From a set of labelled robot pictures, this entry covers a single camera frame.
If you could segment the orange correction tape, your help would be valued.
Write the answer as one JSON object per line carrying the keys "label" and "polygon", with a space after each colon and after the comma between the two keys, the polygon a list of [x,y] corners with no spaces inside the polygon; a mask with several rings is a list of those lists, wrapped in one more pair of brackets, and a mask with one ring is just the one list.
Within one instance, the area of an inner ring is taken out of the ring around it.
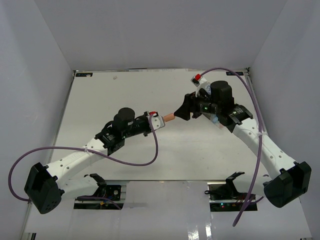
{"label": "orange correction tape", "polygon": [[169,121],[174,120],[175,118],[176,118],[175,115],[174,115],[173,113],[170,113],[170,114],[165,115],[165,116],[163,117],[163,120],[164,120],[165,122],[169,122]]}

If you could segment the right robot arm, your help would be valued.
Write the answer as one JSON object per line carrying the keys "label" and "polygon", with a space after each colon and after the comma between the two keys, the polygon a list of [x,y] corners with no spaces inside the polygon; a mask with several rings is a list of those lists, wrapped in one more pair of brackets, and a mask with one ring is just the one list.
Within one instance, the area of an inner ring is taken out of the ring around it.
{"label": "right robot arm", "polygon": [[182,105],[174,112],[175,117],[186,121],[201,115],[217,118],[255,155],[261,144],[260,161],[271,178],[263,183],[262,195],[275,207],[281,208],[307,192],[312,172],[309,164],[295,161],[267,135],[259,133],[253,114],[235,103],[232,88],[226,81],[210,83],[206,79],[193,78],[191,82],[197,89],[184,96]]}

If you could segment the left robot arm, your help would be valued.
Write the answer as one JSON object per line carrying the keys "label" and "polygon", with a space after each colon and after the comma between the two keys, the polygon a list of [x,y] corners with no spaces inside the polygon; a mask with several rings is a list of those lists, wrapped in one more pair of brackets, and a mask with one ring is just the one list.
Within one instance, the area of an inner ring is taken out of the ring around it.
{"label": "left robot arm", "polygon": [[164,125],[157,112],[146,111],[135,116],[131,108],[121,108],[82,148],[74,147],[71,154],[47,165],[32,166],[24,191],[40,214],[51,212],[65,199],[112,202],[107,196],[107,183],[98,174],[73,177],[97,161],[111,159],[111,155],[125,145],[126,139],[154,134]]}

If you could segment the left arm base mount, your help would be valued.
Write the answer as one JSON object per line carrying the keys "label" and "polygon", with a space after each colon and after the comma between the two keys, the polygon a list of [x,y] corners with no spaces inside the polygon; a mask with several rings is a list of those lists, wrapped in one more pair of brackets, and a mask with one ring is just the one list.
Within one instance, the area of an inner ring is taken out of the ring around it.
{"label": "left arm base mount", "polygon": [[126,190],[123,185],[105,185],[88,198],[78,197],[73,208],[75,210],[121,210],[126,195],[123,190]]}

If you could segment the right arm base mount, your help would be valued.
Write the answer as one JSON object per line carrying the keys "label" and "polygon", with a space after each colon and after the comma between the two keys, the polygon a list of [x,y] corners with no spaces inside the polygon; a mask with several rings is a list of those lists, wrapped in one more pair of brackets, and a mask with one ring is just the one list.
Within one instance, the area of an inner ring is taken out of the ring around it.
{"label": "right arm base mount", "polygon": [[245,203],[246,193],[232,193],[222,181],[208,182],[204,194],[209,197],[211,213],[239,212]]}

